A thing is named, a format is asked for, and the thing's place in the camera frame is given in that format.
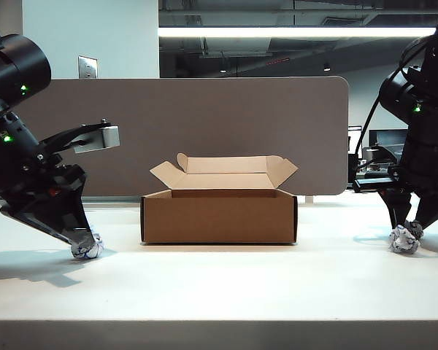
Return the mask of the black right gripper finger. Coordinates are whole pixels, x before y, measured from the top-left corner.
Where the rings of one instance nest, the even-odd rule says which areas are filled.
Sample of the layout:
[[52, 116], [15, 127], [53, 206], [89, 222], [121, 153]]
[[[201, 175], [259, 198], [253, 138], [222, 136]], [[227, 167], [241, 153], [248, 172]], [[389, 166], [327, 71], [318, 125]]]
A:
[[418, 210], [415, 219], [411, 221], [411, 226], [422, 228], [427, 228], [432, 223], [438, 220], [438, 194], [434, 195], [421, 195], [418, 193], [420, 198], [418, 204]]
[[395, 229], [398, 225], [404, 226], [411, 209], [411, 194], [400, 189], [379, 190], [378, 194], [388, 209], [391, 228]]

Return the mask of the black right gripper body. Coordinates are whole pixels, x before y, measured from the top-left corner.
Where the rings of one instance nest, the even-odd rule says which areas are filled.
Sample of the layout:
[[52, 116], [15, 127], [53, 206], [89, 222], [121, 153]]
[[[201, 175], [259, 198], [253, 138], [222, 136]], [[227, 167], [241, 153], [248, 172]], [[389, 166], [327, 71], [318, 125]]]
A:
[[398, 181], [420, 197], [438, 195], [438, 147], [405, 147]]

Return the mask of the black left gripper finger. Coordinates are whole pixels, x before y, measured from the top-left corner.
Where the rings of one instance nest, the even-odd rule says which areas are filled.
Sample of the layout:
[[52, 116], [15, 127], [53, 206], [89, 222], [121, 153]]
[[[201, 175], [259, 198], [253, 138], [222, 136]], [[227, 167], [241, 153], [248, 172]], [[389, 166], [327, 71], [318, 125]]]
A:
[[0, 195], [0, 212], [65, 243], [91, 248], [93, 234], [83, 206], [82, 190], [62, 190], [57, 195]]

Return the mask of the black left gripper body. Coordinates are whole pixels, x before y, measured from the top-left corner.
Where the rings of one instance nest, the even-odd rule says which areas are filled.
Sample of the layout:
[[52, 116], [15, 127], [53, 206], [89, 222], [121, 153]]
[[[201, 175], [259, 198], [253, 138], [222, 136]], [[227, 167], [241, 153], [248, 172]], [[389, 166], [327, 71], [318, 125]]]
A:
[[62, 165], [59, 154], [26, 155], [13, 145], [0, 146], [2, 212], [82, 212], [86, 174], [78, 165]]

